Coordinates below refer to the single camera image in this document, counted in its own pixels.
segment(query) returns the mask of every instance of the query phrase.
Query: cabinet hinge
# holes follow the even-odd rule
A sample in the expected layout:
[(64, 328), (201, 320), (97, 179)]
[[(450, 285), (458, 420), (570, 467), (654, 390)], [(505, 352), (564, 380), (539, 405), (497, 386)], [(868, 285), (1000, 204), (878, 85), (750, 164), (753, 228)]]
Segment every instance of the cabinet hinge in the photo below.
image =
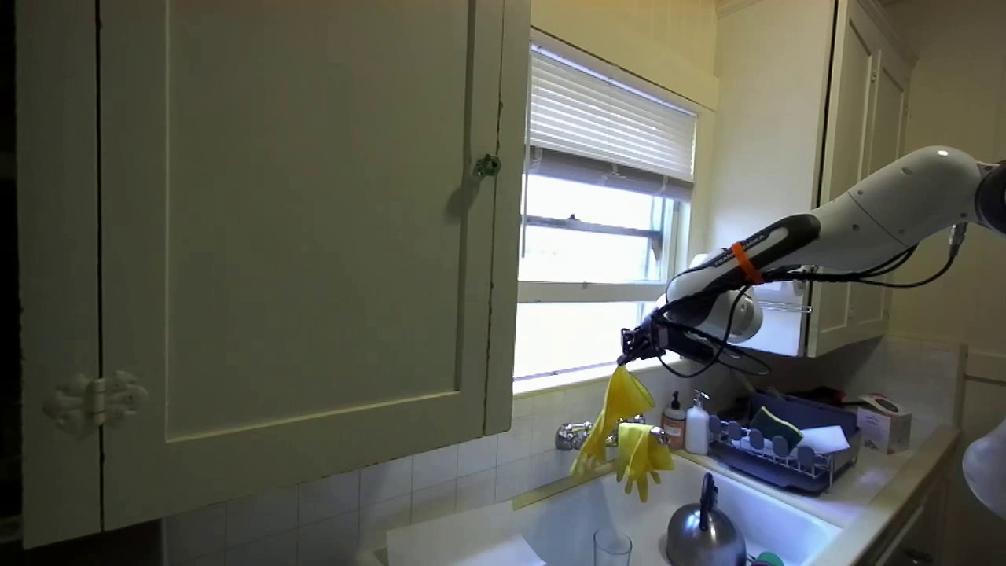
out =
[(128, 374), (117, 371), (107, 377), (77, 374), (61, 384), (44, 403), (44, 416), (65, 434), (87, 436), (104, 426), (121, 426), (139, 416), (147, 398), (147, 386)]

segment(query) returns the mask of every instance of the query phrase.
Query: yellow rubber glove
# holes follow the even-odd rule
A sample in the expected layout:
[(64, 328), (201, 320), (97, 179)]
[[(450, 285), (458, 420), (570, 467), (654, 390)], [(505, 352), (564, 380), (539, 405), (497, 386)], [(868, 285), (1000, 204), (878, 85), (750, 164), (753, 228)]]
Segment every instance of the yellow rubber glove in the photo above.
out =
[(650, 426), (621, 427), (621, 463), (626, 463), (621, 482), (626, 479), (626, 493), (638, 490), (638, 499), (647, 499), (650, 479), (660, 485), (660, 473), (674, 468), (674, 456)]
[(573, 463), (573, 474), (583, 479), (603, 467), (607, 436), (616, 434), (626, 418), (647, 408), (654, 408), (654, 395), (626, 371), (626, 365), (621, 365), (607, 380), (601, 416), (595, 418), (595, 427)]

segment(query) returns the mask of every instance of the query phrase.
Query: window blinds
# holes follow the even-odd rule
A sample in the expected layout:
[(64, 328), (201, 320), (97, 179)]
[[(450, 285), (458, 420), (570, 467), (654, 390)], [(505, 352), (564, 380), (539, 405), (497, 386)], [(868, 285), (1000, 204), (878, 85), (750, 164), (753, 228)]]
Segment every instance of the window blinds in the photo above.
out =
[(531, 45), (531, 137), (547, 154), (695, 179), (698, 112), (607, 64), (583, 66), (555, 42)]

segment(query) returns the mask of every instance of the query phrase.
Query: window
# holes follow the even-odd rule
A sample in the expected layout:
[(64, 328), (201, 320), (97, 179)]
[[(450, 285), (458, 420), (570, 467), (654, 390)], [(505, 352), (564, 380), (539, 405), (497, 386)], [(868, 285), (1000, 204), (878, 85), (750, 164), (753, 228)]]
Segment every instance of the window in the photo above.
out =
[(601, 371), (678, 266), (698, 112), (536, 35), (517, 377)]

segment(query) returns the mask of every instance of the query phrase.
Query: bottle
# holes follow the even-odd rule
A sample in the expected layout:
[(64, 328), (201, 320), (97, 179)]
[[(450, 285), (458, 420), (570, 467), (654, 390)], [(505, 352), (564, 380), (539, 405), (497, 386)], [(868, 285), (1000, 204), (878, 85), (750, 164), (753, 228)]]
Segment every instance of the bottle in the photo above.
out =
[(709, 392), (695, 392), (695, 405), (688, 408), (688, 426), (687, 426), (687, 451), (688, 452), (712, 452), (712, 416), (704, 411)]
[(681, 451), (687, 447), (687, 411), (681, 411), (681, 398), (678, 392), (670, 395), (670, 405), (660, 416), (660, 431), (663, 431), (663, 442), (670, 451)]

